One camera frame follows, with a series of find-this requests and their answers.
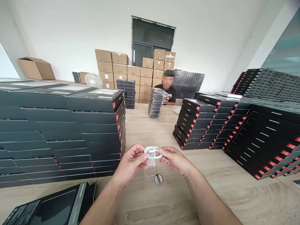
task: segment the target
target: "wooden table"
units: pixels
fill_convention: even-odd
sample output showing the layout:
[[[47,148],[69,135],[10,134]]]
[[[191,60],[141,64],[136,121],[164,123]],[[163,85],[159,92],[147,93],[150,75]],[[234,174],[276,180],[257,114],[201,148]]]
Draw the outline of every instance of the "wooden table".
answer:
[[[178,115],[174,106],[164,106],[161,120],[151,120],[148,105],[136,103],[127,109],[126,149],[134,143],[144,146],[173,146],[172,132]],[[300,175],[257,181],[222,150],[187,150],[183,154],[197,166],[220,198],[243,224],[299,224],[300,188],[292,180]],[[115,224],[199,224],[197,212],[183,177],[169,166],[138,170],[123,191]],[[154,175],[161,174],[157,185]],[[98,178],[97,195],[110,177]],[[86,180],[10,187],[0,189],[0,223],[18,205],[68,188]]]

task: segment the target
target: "black t-shirt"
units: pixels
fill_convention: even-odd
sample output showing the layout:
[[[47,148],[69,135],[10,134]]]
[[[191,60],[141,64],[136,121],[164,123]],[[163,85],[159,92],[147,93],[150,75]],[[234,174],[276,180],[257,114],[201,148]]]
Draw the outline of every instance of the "black t-shirt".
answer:
[[[172,94],[172,98],[169,99],[169,102],[176,102],[176,95],[177,95],[177,91],[176,89],[171,86],[169,89],[164,89],[162,84],[156,85],[155,88],[160,88],[165,90],[168,94]]]

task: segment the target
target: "man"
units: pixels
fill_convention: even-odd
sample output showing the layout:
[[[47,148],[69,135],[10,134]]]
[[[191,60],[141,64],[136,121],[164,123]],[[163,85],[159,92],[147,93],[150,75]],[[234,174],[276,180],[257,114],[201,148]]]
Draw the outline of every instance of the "man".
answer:
[[[162,78],[162,84],[156,85],[155,88],[160,88],[165,90],[168,94],[172,94],[172,97],[166,98],[166,105],[174,105],[174,103],[176,102],[176,89],[173,86],[174,83],[174,71],[173,70],[166,70],[163,78]]]
[[[111,225],[113,223],[122,190],[133,179],[137,168],[148,169],[145,164],[150,163],[148,155],[138,155],[144,153],[144,150],[145,148],[141,144],[134,144],[124,153],[115,174],[80,225]],[[183,154],[173,147],[162,147],[160,152],[163,155],[160,158],[160,163],[169,165],[173,170],[183,175],[202,225],[242,225],[214,192],[200,171]]]

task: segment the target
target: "white electric fan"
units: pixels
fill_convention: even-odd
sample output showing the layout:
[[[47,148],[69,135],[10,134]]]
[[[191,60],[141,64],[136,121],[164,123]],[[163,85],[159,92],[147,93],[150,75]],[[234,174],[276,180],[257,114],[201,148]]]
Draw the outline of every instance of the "white electric fan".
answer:
[[[103,84],[101,78],[94,73],[85,75],[84,80],[89,87],[93,88],[101,88]]]

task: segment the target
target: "window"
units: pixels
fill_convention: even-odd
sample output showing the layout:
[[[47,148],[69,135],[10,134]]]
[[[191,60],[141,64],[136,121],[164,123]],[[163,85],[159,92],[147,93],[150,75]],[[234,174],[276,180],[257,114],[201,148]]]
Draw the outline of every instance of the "window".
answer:
[[[154,49],[171,51],[175,27],[132,16],[132,65],[142,67],[143,57],[152,58]]]

